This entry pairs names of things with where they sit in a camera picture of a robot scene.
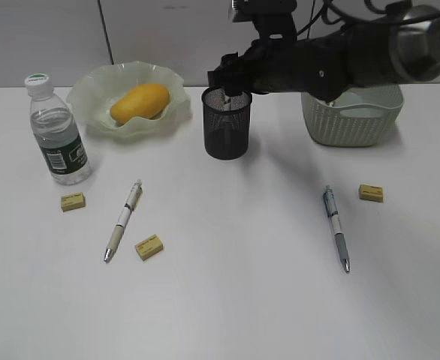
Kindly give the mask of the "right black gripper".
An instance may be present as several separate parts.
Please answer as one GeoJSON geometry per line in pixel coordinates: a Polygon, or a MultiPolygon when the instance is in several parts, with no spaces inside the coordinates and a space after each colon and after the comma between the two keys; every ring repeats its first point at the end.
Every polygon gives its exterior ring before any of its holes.
{"type": "Polygon", "coordinates": [[[353,86],[348,42],[338,33],[288,44],[254,40],[244,55],[222,56],[207,78],[210,88],[226,95],[307,92],[322,101],[333,101],[353,86]]]}

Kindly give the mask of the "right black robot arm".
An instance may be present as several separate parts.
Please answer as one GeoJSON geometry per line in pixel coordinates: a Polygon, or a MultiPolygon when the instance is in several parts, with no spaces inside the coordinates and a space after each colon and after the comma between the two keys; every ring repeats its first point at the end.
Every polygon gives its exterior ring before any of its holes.
{"type": "Polygon", "coordinates": [[[306,92],[331,102],[351,88],[425,83],[440,76],[440,10],[397,1],[377,19],[349,15],[325,1],[316,18],[336,14],[338,29],[301,39],[295,1],[233,1],[231,19],[251,22],[258,39],[243,54],[222,57],[208,83],[230,97],[306,92]]]}

